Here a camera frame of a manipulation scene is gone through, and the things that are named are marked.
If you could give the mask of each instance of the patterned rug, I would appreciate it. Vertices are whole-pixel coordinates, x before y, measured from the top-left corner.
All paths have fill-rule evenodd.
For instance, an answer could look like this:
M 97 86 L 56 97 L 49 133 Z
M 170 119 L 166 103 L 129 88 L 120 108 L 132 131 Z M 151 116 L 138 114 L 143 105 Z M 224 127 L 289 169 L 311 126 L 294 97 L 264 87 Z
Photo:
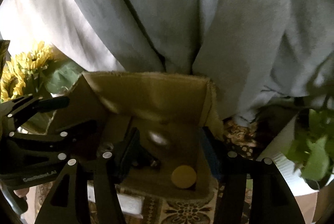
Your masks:
M 247 128 L 238 126 L 232 120 L 226 120 L 224 126 L 224 143 L 227 148 L 248 159 L 256 159 L 274 138 L 267 131 L 257 131 L 257 123 L 253 123 Z M 52 183 L 47 183 L 37 188 L 36 212 L 40 210 L 51 186 Z M 116 190 L 119 193 L 139 196 L 135 191 L 125 190 L 121 187 L 116 187 Z M 224 185 L 220 185 L 213 190 L 208 200 L 202 203 L 168 201 L 162 198 L 145 196 L 141 218 L 125 215 L 125 220 L 127 224 L 211 224 L 214 220 L 215 209 L 219 206 L 223 193 Z M 242 222 L 240 224 L 248 224 L 251 203 L 252 190 L 246 189 Z M 95 204 L 89 202 L 89 207 L 91 223 L 98 224 Z

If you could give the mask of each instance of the yellow disc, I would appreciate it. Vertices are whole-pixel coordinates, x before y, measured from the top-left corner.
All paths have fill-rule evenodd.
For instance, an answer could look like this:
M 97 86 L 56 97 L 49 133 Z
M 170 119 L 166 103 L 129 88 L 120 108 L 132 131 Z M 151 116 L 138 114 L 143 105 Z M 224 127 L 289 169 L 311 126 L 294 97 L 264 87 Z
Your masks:
M 173 184 L 182 189 L 191 187 L 196 182 L 196 179 L 195 170 L 188 165 L 180 165 L 173 171 L 171 176 Z

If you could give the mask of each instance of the cardboard box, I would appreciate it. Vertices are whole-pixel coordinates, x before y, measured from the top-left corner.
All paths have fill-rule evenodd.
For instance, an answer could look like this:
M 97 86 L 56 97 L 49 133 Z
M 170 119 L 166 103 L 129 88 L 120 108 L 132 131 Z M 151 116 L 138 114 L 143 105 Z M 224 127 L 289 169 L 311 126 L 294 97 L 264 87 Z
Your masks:
M 331 223 L 329 218 L 334 215 L 334 181 L 318 192 L 317 206 L 313 221 L 317 223 Z
M 131 127 L 140 131 L 140 142 L 161 160 L 159 171 L 132 168 L 122 186 L 152 196 L 178 200 L 206 199 L 214 180 L 197 139 L 199 127 L 208 126 L 216 138 L 223 122 L 216 112 L 213 84 L 208 78 L 160 73 L 84 73 L 68 93 L 69 107 L 58 110 L 47 134 L 90 119 L 102 133 L 101 143 L 123 139 Z M 148 138 L 149 131 L 163 132 L 169 148 Z M 189 165 L 197 172 L 190 189 L 171 182 L 173 170 Z

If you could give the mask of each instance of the metal rivet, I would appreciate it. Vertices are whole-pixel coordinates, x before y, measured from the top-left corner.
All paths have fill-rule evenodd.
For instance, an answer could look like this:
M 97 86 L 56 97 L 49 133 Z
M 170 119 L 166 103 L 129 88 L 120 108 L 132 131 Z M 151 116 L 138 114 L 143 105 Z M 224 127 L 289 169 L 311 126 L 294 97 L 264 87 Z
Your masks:
M 238 156 L 238 154 L 235 151 L 229 151 L 228 152 L 228 157 L 235 158 L 237 156 Z
M 113 155 L 113 154 L 112 154 L 111 152 L 107 151 L 107 152 L 103 153 L 102 157 L 108 159 L 108 158 L 110 158 L 112 155 Z
M 67 157 L 67 155 L 66 155 L 65 153 L 59 153 L 59 154 L 58 154 L 58 159 L 59 159 L 59 160 L 65 160 L 66 157 Z
M 272 164 L 273 163 L 273 160 L 271 160 L 270 158 L 265 158 L 263 160 L 266 164 Z
M 76 164 L 76 160 L 75 159 L 71 159 L 71 160 L 68 160 L 68 165 L 75 165 Z

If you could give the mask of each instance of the person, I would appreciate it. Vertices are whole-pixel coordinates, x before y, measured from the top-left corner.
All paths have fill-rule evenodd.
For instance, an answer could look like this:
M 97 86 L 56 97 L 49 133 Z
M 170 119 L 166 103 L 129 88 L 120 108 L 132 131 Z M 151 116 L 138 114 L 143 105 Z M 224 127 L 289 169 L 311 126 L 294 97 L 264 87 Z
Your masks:
M 5 14 L 4 3 L 0 8 L 3 36 L 15 37 L 15 29 L 5 31 L 8 19 L 14 23 L 20 14 L 9 16 L 19 2 L 29 4 L 26 19 L 38 21 L 29 22 L 28 30 L 43 27 L 39 36 L 86 70 L 210 77 L 221 119 L 233 116 L 248 125 L 262 110 L 279 130 L 298 109 L 296 99 L 314 108 L 326 99 L 334 108 L 328 97 L 334 81 L 334 0 L 15 2 Z

